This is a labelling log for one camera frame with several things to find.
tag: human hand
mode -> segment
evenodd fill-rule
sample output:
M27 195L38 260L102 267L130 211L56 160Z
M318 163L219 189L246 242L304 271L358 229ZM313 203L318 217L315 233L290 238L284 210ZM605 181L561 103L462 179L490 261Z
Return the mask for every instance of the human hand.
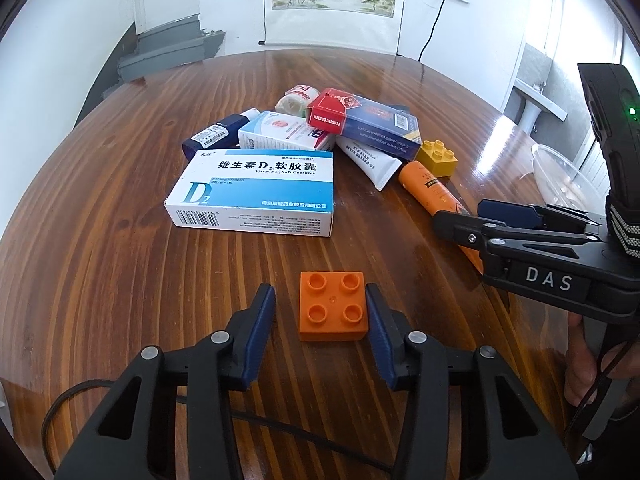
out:
M566 374L564 376L564 396L572 406L578 406L582 398L596 380L598 372L596 358L591 353L584 338L582 316L569 312L567 315L569 347L566 351ZM613 347L602 359L602 370L609 366L624 344ZM609 374L611 379L629 379L640 376L640 344L636 343ZM640 396L640 381L633 381L627 390L623 403ZM589 404L595 400L591 396Z

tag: blue gripper pad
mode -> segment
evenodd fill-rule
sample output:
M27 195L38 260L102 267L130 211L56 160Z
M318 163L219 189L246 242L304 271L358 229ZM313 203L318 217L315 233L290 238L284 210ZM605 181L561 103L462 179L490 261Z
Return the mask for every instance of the blue gripper pad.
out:
M226 325L226 331L234 339L225 373L229 390L244 392L258 377L275 307L276 291L269 283L263 283L249 308L233 314Z
M530 205L500 202L485 198L478 204L478 216L504 222L509 227L519 229L540 229L544 222Z
M398 391L409 387L411 378L404 352L404 337L411 331L407 318L391 310L375 283L365 287L369 316L369 343L376 368L389 389Z

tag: white sink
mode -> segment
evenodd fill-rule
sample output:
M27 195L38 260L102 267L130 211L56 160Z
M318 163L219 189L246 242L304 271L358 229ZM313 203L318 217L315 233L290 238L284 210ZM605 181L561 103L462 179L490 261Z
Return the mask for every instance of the white sink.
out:
M522 118L518 124L527 134L533 130L533 125L538 120L540 112L547 112L555 115L561 121L566 119L566 112L562 110L555 102L543 96L533 86L526 84L521 79L517 79L513 87L522 95L527 103L522 113Z

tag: clear plastic bowl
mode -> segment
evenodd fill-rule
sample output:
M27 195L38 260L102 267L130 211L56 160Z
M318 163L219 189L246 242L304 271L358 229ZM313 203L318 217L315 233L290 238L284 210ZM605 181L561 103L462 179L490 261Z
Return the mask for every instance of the clear plastic bowl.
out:
M533 176L547 204L604 215L604 197L565 156L543 144L531 148Z

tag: red and blue box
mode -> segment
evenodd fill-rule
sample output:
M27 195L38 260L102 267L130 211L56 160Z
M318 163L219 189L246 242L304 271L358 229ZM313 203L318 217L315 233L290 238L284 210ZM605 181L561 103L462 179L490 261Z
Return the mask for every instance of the red and blue box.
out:
M422 145L416 117L335 88L325 88L309 103L306 122L404 160L414 160Z

